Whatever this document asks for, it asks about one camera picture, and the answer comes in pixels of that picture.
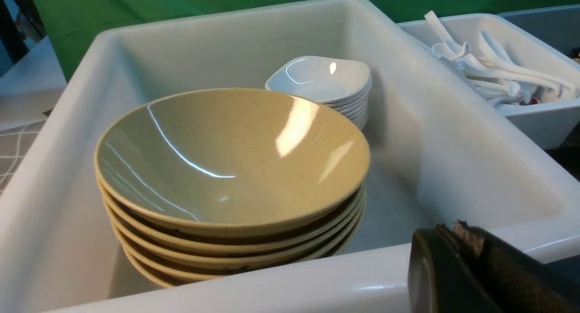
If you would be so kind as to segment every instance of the bowl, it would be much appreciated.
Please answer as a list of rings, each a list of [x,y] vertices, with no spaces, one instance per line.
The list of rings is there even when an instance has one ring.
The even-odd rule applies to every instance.
[[[210,237],[294,230],[323,217],[367,174],[367,140],[329,107],[280,92],[169,96],[116,121],[97,179],[144,219]]]
[[[321,220],[300,228],[298,230],[260,237],[259,239],[215,239],[207,237],[189,237],[188,235],[176,234],[172,230],[158,230],[155,226],[148,224],[147,221],[139,217],[132,216],[126,207],[118,203],[105,191],[101,185],[99,188],[102,192],[105,208],[111,219],[115,218],[128,224],[147,237],[150,237],[161,247],[166,249],[191,254],[205,255],[214,257],[239,257],[247,255],[257,255],[259,253],[268,253],[282,250],[292,245],[303,243],[309,239],[326,232],[342,219],[344,219],[358,203],[360,197],[366,192],[365,184],[348,199],[340,204],[338,208]]]
[[[159,272],[151,267],[146,266],[145,264],[139,262],[139,260],[135,259],[129,251],[123,249],[125,256],[139,273],[141,273],[145,278],[147,278],[150,282],[153,282],[157,286],[161,286],[163,288],[172,288],[176,286],[181,286],[182,284],[187,284],[181,279],[174,278],[162,272]]]
[[[360,201],[357,203],[356,208],[352,210],[341,222],[336,226],[333,226],[329,231],[323,233],[322,235],[315,237],[305,243],[290,247],[282,251],[276,251],[273,253],[268,253],[265,255],[252,255],[246,257],[207,257],[200,255],[188,255],[181,252],[172,251],[166,249],[154,241],[153,239],[147,237],[143,233],[140,233],[135,228],[129,225],[123,224],[114,214],[110,208],[107,208],[108,214],[111,218],[111,224],[117,231],[120,231],[123,239],[125,241],[132,241],[139,247],[146,251],[153,253],[154,255],[161,257],[162,259],[172,261],[177,264],[186,265],[193,268],[204,269],[204,270],[255,270],[258,268],[272,267],[282,263],[290,262],[308,253],[317,245],[324,243],[328,239],[333,239],[334,235],[349,224],[355,216],[361,211],[366,200],[366,195],[363,194]]]
[[[332,104],[358,96],[370,80],[371,69],[365,63],[303,56],[278,69],[266,81],[265,88]]]
[[[358,227],[361,224],[361,221],[363,220],[365,207],[366,204],[363,204],[363,206],[358,210],[356,216],[346,226],[344,226],[334,238],[327,240],[325,243],[313,249],[310,253],[303,256],[302,258],[288,263],[298,263],[317,259],[323,256],[335,255],[336,249],[344,244],[345,241],[348,241],[349,238],[352,238],[354,233],[356,233]],[[127,253],[128,258],[137,260],[139,266],[141,266],[141,268],[147,268],[147,270],[150,272],[149,274],[151,274],[153,271],[156,271],[155,276],[157,276],[157,279],[164,280],[164,276],[168,276],[171,278],[171,280],[178,279],[186,282],[198,282],[246,271],[222,271],[220,274],[218,274],[208,270],[199,270],[187,265],[168,261],[143,249],[141,246],[139,246],[137,243],[134,243],[130,239],[126,239],[126,237],[124,237],[115,227],[113,227],[113,231],[118,237],[123,250],[125,253]]]

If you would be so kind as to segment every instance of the white bowl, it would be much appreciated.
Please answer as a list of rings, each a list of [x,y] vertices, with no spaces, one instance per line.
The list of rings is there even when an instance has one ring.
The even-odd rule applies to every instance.
[[[371,69],[359,61],[304,56],[278,69],[265,87],[326,104],[359,94],[370,76]]]

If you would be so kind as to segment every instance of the speckled surface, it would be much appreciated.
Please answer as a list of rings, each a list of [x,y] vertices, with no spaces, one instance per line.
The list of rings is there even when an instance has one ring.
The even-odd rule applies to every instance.
[[[111,129],[96,158],[103,185],[133,210],[244,225],[327,210],[358,188],[370,160],[366,139],[339,113],[249,89],[142,107]]]
[[[0,131],[0,195],[29,151],[44,121]]]

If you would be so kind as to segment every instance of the spoon handle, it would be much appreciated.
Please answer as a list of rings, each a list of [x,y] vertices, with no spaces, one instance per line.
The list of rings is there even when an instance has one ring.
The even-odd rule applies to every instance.
[[[433,28],[433,30],[435,30],[435,33],[437,33],[437,36],[439,36],[441,41],[446,44],[457,44],[433,11],[429,11],[429,13],[425,14],[425,19],[427,20],[427,23],[429,23],[429,25]]]

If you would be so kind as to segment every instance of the bowl rim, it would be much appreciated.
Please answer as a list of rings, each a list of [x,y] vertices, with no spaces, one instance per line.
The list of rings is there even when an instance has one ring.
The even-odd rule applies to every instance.
[[[343,226],[341,230],[336,232],[334,237],[328,243],[326,243],[322,247],[316,249],[312,253],[305,255],[304,257],[302,257],[300,259],[290,260],[287,263],[282,263],[280,265],[286,265],[286,264],[291,264],[291,263],[300,263],[300,262],[304,262],[304,261],[317,259],[317,258],[321,257],[322,255],[325,255],[328,251],[330,251],[334,247],[336,247],[336,245],[338,245],[341,241],[347,239],[347,237],[352,232],[357,231],[357,228],[360,226],[360,224],[364,218],[365,210],[366,210],[366,202],[362,203],[362,206],[359,208],[357,214],[346,224],[346,226]],[[198,272],[189,272],[186,270],[180,270],[177,268],[165,266],[162,263],[159,263],[153,259],[150,259],[150,258],[146,257],[145,255],[143,255],[142,253],[140,253],[138,249],[135,249],[133,247],[133,245],[131,245],[131,243],[129,241],[127,241],[127,239],[125,239],[125,235],[123,235],[122,232],[120,230],[118,230],[115,226],[112,226],[112,229],[113,229],[113,232],[115,233],[118,241],[121,243],[121,247],[123,248],[123,250],[129,251],[133,255],[133,257],[135,257],[135,259],[137,259],[137,261],[145,264],[147,267],[150,267],[154,270],[157,270],[163,274],[167,274],[168,276],[172,276],[174,278],[179,277],[179,278],[189,279],[190,282],[198,282],[198,281],[203,281],[203,280],[211,280],[211,279],[221,278],[224,276],[234,275],[234,274],[204,274],[204,273],[198,273]]]
[[[312,247],[316,247],[317,245],[327,241],[328,239],[332,239],[332,237],[336,236],[345,226],[348,226],[352,220],[355,220],[358,216],[360,216],[361,210],[364,210],[364,204],[367,202],[367,196],[365,193],[362,194],[358,202],[355,204],[353,210],[346,215],[345,218],[340,220],[338,224],[332,226],[329,230],[321,233],[320,235],[313,237],[312,239],[305,241],[304,243],[298,244],[296,246],[288,247],[287,249],[282,249],[280,251],[274,251],[273,253],[265,253],[261,255],[249,255],[245,257],[209,257],[203,255],[190,255],[186,253],[180,253],[178,251],[174,251],[171,249],[166,249],[163,246],[156,245],[151,241],[142,238],[141,236],[135,234],[133,231],[128,230],[126,226],[123,226],[122,222],[115,216],[109,216],[111,224],[113,228],[118,230],[122,233],[123,237],[129,238],[134,243],[137,243],[139,246],[143,247],[147,251],[153,253],[154,255],[165,255],[167,257],[171,257],[172,259],[178,259],[183,261],[190,261],[190,262],[199,262],[203,264],[251,264],[251,263],[259,263],[262,261],[268,260],[275,260],[275,259],[282,259],[284,257],[294,255],[295,253],[308,250]],[[112,213],[112,209],[106,207],[107,214]]]
[[[363,183],[361,187],[355,191],[354,198],[344,208],[343,212],[341,212],[336,217],[332,218],[330,221],[326,222],[322,226],[318,226],[317,228],[302,233],[300,235],[290,237],[287,239],[282,239],[280,241],[270,241],[267,243],[234,245],[234,244],[216,244],[216,243],[206,243],[203,241],[193,241],[191,239],[173,236],[164,233],[162,231],[156,230],[155,228],[152,228],[140,222],[139,220],[137,220],[136,218],[132,217],[130,214],[125,212],[122,208],[120,208],[116,203],[114,203],[114,199],[111,198],[111,195],[108,194],[107,191],[103,189],[102,185],[100,184],[99,189],[101,191],[101,195],[103,196],[104,206],[106,207],[105,210],[110,209],[112,212],[114,212],[116,216],[127,222],[129,225],[131,225],[139,232],[145,234],[147,237],[153,238],[156,241],[162,240],[171,243],[173,245],[178,245],[180,247],[187,247],[192,250],[201,250],[214,253],[221,252],[262,253],[271,250],[284,249],[286,247],[302,243],[303,241],[309,241],[311,238],[317,237],[321,233],[325,233],[326,231],[330,230],[336,224],[339,224],[342,221],[342,219],[346,218],[346,216],[348,216],[348,214],[356,208],[363,194],[366,195],[366,184]]]
[[[161,102],[161,101],[167,101],[169,99],[172,98],[176,98],[179,96],[188,96],[188,95],[194,95],[194,94],[199,94],[199,93],[203,93],[203,92],[226,92],[226,91],[232,91],[232,90],[236,90],[236,91],[251,91],[251,92],[266,92],[266,93],[270,93],[270,94],[277,94],[279,96],[284,96],[284,97],[290,97],[290,98],[295,98],[295,99],[301,99],[301,100],[305,100],[308,102],[311,102],[313,104],[316,104],[320,107],[324,107],[325,109],[323,110],[329,110],[332,111],[333,113],[335,113],[337,116],[337,119],[339,120],[343,120],[346,125],[351,125],[353,133],[354,134],[358,134],[358,136],[360,137],[361,140],[364,140],[363,144],[366,145],[366,158],[367,158],[367,164],[366,167],[364,169],[364,174],[361,175],[361,180],[356,184],[353,185],[350,189],[348,189],[347,191],[345,191],[342,195],[342,197],[340,197],[338,200],[336,200],[334,203],[327,205],[325,207],[320,208],[319,210],[316,210],[314,212],[309,212],[308,214],[304,214],[302,216],[295,216],[293,218],[290,219],[286,219],[286,220],[281,220],[281,221],[277,221],[277,222],[265,222],[265,223],[261,223],[261,224],[243,224],[243,223],[236,223],[236,224],[224,224],[224,223],[219,223],[219,222],[196,222],[193,220],[187,220],[187,219],[183,219],[183,218],[176,218],[176,217],[172,217],[172,216],[166,216],[164,214],[161,214],[159,212],[154,212],[151,210],[148,210],[146,208],[143,208],[141,206],[139,206],[136,203],[131,202],[130,200],[126,199],[124,196],[122,196],[121,194],[119,194],[114,188],[112,188],[109,183],[105,180],[105,178],[103,177],[103,173],[100,170],[100,166],[99,166],[99,153],[100,150],[102,148],[102,144],[104,142],[105,136],[112,130],[114,129],[115,126],[117,126],[122,120],[124,120],[126,117],[132,115],[133,113],[142,110],[143,108],[156,104],[157,102]],[[277,92],[277,91],[271,91],[271,90],[264,90],[264,89],[255,89],[255,88],[213,88],[213,89],[205,89],[205,90],[195,90],[195,91],[189,91],[189,92],[181,92],[178,94],[173,94],[170,96],[164,96],[162,98],[147,102],[145,104],[142,104],[138,107],[135,107],[134,109],[132,109],[131,111],[128,111],[127,113],[125,113],[124,115],[122,115],[122,117],[116,119],[109,127],[107,127],[107,129],[103,132],[103,134],[100,136],[99,141],[97,141],[97,144],[95,146],[95,152],[93,154],[93,165],[95,167],[95,173],[96,173],[96,178],[97,181],[100,182],[103,187],[117,200],[119,200],[121,203],[123,203],[125,206],[128,206],[131,210],[135,211],[135,212],[139,212],[145,216],[151,217],[151,218],[155,218],[157,220],[160,220],[162,222],[167,222],[169,224],[175,224],[177,226],[187,226],[187,227],[191,227],[191,228],[199,228],[199,229],[205,229],[205,230],[228,230],[228,231],[241,231],[241,230],[248,230],[248,229],[262,229],[262,228],[272,228],[275,226],[287,226],[289,224],[293,224],[294,222],[299,222],[301,220],[305,220],[307,218],[311,218],[313,216],[322,214],[324,212],[330,211],[332,210],[332,208],[335,208],[336,206],[338,206],[340,203],[342,203],[342,201],[344,201],[345,199],[347,199],[350,195],[352,195],[360,186],[361,184],[365,181],[365,178],[368,174],[369,171],[369,167],[371,164],[371,150],[370,150],[370,146],[368,144],[367,138],[364,136],[363,132],[348,118],[346,118],[344,115],[341,115],[340,113],[338,113],[337,111],[334,111],[331,107],[327,107],[324,104],[321,104],[319,102],[315,102],[313,100],[309,100],[307,98],[301,97],[301,96],[294,96],[291,94],[286,94],[283,92]]]
[[[148,265],[147,265],[147,268],[143,267],[143,265],[146,265],[145,263],[141,263],[136,257],[134,257],[131,253],[129,253],[129,251],[127,249],[125,249],[123,246],[121,246],[121,248],[122,248],[123,252],[125,253],[125,256],[127,257],[127,260],[129,260],[129,263],[131,263],[131,265],[133,267],[135,267],[135,269],[140,274],[142,274],[145,278],[147,278],[150,282],[153,282],[157,286],[160,286],[163,288],[173,288],[173,287],[181,286],[182,284],[187,284],[187,282],[185,282],[185,281],[181,284],[180,280],[176,280],[175,284],[173,284],[172,281],[170,282],[168,280],[163,280],[162,278],[155,276],[154,274],[149,272],[147,270],[147,268],[149,268],[151,270],[155,270],[155,271],[159,272],[160,274],[164,274],[164,273],[159,271],[159,270],[156,270],[152,267],[149,267]],[[176,279],[175,277],[172,277],[168,274],[166,274],[166,277]]]

